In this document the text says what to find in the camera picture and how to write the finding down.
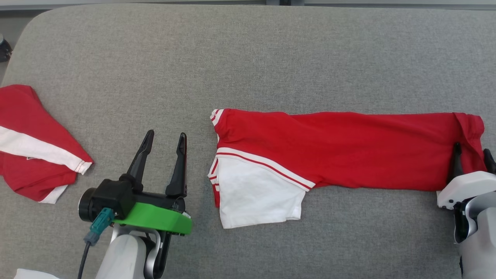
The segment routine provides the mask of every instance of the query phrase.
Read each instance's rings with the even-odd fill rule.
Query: camera lens
[[[93,202],[91,201],[91,197],[95,192],[96,188],[90,188],[84,192],[79,200],[79,204],[77,206],[77,212],[79,213],[79,218],[86,222],[93,222],[96,218],[96,211],[93,210]]]

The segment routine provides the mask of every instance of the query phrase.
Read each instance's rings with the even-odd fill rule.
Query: red fabric
[[[0,88],[0,126],[53,144],[86,162],[93,162],[70,133],[45,111],[30,86]],[[39,202],[55,187],[74,183],[77,173],[65,165],[0,152],[0,175],[15,192]]]
[[[453,145],[465,172],[485,171],[484,123],[464,113],[288,115],[225,109],[217,147],[271,159],[315,187],[442,190]]]

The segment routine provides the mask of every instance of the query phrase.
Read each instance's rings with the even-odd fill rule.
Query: red garment with white stripe
[[[54,204],[92,162],[30,86],[0,88],[0,175],[16,193]]]
[[[475,115],[352,112],[288,115],[224,109],[215,110],[211,120],[219,142],[209,178],[214,186],[216,206],[221,208],[221,219],[224,211],[223,224],[228,223],[228,227],[267,222],[264,212],[254,217],[248,213],[252,210],[248,206],[239,212],[235,210],[239,204],[253,202],[257,208],[265,206],[258,203],[264,193],[243,193],[248,188],[262,187],[258,184],[265,185],[260,191],[271,191],[268,185],[274,187],[272,183],[298,187],[305,192],[327,185],[442,190],[456,142],[461,143],[466,172],[486,170],[480,141],[484,123]],[[257,180],[258,175],[264,177],[263,183],[250,182]],[[224,201],[224,196],[231,200]],[[287,200],[300,197],[303,198],[295,191],[291,197],[284,198],[281,203],[287,209],[272,208],[274,212],[284,212],[271,213],[273,219],[298,219],[296,213],[300,209],[294,208],[298,203]]]

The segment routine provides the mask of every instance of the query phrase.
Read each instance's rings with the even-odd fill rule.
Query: black cable
[[[90,250],[90,243],[86,242],[86,247],[84,247],[81,264],[79,265],[79,273],[77,274],[77,279],[81,279],[83,277],[84,263],[86,262],[86,257],[88,256],[88,250]]]

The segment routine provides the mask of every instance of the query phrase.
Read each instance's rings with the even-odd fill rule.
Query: black cylindrical object
[[[12,48],[0,34],[0,62],[7,62],[12,55]]]

